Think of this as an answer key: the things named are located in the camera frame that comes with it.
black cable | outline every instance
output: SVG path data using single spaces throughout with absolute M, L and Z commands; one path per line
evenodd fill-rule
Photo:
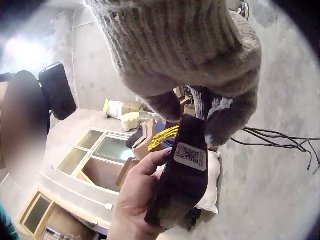
M 310 165 L 311 165 L 311 160 L 312 160 L 312 153 L 311 151 L 305 149 L 302 144 L 304 144 L 305 142 L 308 142 L 309 146 L 311 147 L 313 153 L 315 154 L 316 156 L 316 159 L 317 159 L 317 162 L 318 162 L 318 168 L 315 169 L 313 171 L 313 175 L 316 173 L 316 171 L 320 168 L 320 159 L 319 159 L 319 156 L 317 155 L 315 149 L 313 148 L 310 140 L 320 140 L 320 138 L 305 138 L 305 137 L 291 137 L 291 136 L 287 136 L 283 133 L 280 133 L 280 132 L 277 132 L 277 131 L 272 131 L 272 130 L 266 130 L 266 129 L 260 129 L 260 128 L 251 128 L 251 127 L 244 127 L 243 128 L 243 131 L 267 142 L 267 143 L 246 143 L 246 142 L 241 142 L 241 141 L 238 141 L 234 138 L 231 138 L 231 140 L 233 140 L 234 142 L 236 143 L 239 143 L 239 144 L 242 144 L 242 145 L 247 145 L 247 146 L 270 146 L 270 147 L 280 147 L 280 148 L 287 148 L 287 149 L 292 149 L 292 148 L 297 148 L 299 151 L 301 152 L 307 152 L 309 155 L 310 155 L 310 160 L 309 160 L 309 164 L 307 166 L 307 170 L 309 170 L 310 168 Z M 267 138 L 284 138 L 284 139 L 288 139 L 290 140 L 292 143 L 294 144 L 279 144 L 279 143 L 276 143 L 276 142 L 273 142 L 269 139 L 266 139 L 265 137 Z

teal clothing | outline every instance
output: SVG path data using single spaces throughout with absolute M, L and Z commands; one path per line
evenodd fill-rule
M 0 203 L 0 224 L 7 230 L 9 234 L 9 239 L 20 240 L 17 231 L 11 222 L 11 218 L 5 213 L 1 203 Z

wooden window frame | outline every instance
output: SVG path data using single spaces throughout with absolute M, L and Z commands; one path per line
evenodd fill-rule
M 34 208 L 40 196 L 46 199 L 48 202 L 50 202 L 50 204 L 47 207 L 46 211 L 44 212 L 41 220 L 39 221 L 35 232 L 32 233 L 24 225 L 24 223 L 28 218 L 30 212 Z M 34 240 L 38 240 L 40 238 L 52 214 L 53 208 L 56 204 L 59 205 L 61 208 L 65 209 L 66 211 L 68 211 L 70 214 L 76 215 L 90 224 L 97 225 L 105 229 L 109 229 L 111 225 L 111 223 L 109 222 L 103 222 L 100 219 L 95 219 L 94 216 L 88 215 L 87 213 L 84 213 L 83 211 L 80 211 L 79 209 L 75 208 L 75 206 L 72 206 L 66 202 L 63 202 L 61 199 L 57 198 L 55 195 L 50 193 L 48 190 L 46 190 L 42 186 L 37 186 L 35 190 L 32 192 L 31 198 L 29 199 L 29 201 L 26 202 L 23 209 L 21 210 L 20 217 L 19 217 L 19 224 L 23 227 L 23 229 L 27 232 L 27 234 L 29 234 Z
M 40 219 L 40 221 L 35 229 L 35 232 L 32 233 L 27 228 L 27 226 L 25 226 L 25 222 L 28 219 L 31 211 L 33 210 L 35 204 L 37 203 L 37 201 L 40 197 L 43 197 L 46 201 L 48 201 L 49 206 L 47 207 L 42 218 Z M 55 205 L 55 203 L 49 197 L 47 197 L 45 194 L 43 194 L 39 189 L 36 190 L 36 192 L 32 195 L 31 199 L 27 202 L 26 207 L 24 208 L 24 210 L 19 218 L 19 223 L 21 224 L 23 229 L 28 234 L 30 234 L 34 239 L 39 239 L 39 237 L 41 236 L 43 229 L 46 226 L 46 223 L 52 214 L 54 205 Z
M 96 142 L 91 146 L 90 149 L 88 148 L 84 148 L 81 146 L 78 146 L 77 144 L 80 143 L 80 141 L 86 136 L 86 134 L 88 134 L 91 130 L 94 131 L 98 131 L 98 132 L 102 132 L 101 136 L 96 140 Z M 116 165 L 120 165 L 120 166 L 124 166 L 124 163 L 120 163 L 117 162 L 115 160 L 113 160 L 112 158 L 102 158 L 102 157 L 98 157 L 98 156 L 94 156 L 94 152 L 97 150 L 97 148 L 100 146 L 100 144 L 103 142 L 104 138 L 108 137 L 108 138 L 115 138 L 115 139 L 119 139 L 119 140 L 124 140 L 126 141 L 129 137 L 131 136 L 130 133 L 123 133 L 123 132 L 116 132 L 116 131 L 109 131 L 109 130 L 105 130 L 105 129 L 100 129 L 100 128 L 94 128 L 94 127 L 90 127 L 87 131 L 84 132 L 84 134 L 81 135 L 81 137 L 79 137 L 76 141 L 76 143 L 63 155 L 62 158 L 60 158 L 58 160 L 58 162 L 53 166 L 54 169 L 56 169 L 57 171 L 61 172 L 62 174 L 71 177 L 75 180 L 80 181 L 81 183 L 87 184 L 91 187 L 115 194 L 115 195 L 119 195 L 118 192 L 112 191 L 110 189 L 106 189 L 100 186 L 97 186 L 95 184 L 91 184 L 90 181 L 84 181 L 80 178 L 78 178 L 78 174 L 82 171 L 82 169 L 84 168 L 84 166 L 87 164 L 87 162 L 89 161 L 90 158 L 96 159 L 96 160 L 100 160 L 100 161 L 105 161 L 111 164 L 116 164 Z M 81 161 L 78 163 L 78 165 L 75 167 L 75 169 L 73 170 L 73 172 L 69 175 L 66 174 L 65 172 L 62 172 L 61 170 L 58 169 L 59 165 L 65 160 L 65 158 L 68 156 L 68 154 L 74 149 L 79 149 L 79 150 L 83 150 L 86 151 L 87 153 L 84 155 L 84 157 L 81 159 Z

yellow wires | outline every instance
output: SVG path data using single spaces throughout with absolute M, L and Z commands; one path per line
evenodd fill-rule
M 179 125 L 175 125 L 173 127 L 164 129 L 162 132 L 157 133 L 151 141 L 151 144 L 148 146 L 148 151 L 155 148 L 159 144 L 161 144 L 163 141 L 169 139 L 169 138 L 175 138 L 177 135 L 179 129 Z

sneaker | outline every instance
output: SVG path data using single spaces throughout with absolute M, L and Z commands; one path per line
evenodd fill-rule
M 249 18 L 249 5 L 247 3 L 241 3 L 237 9 L 237 13 L 243 16 L 246 20 Z

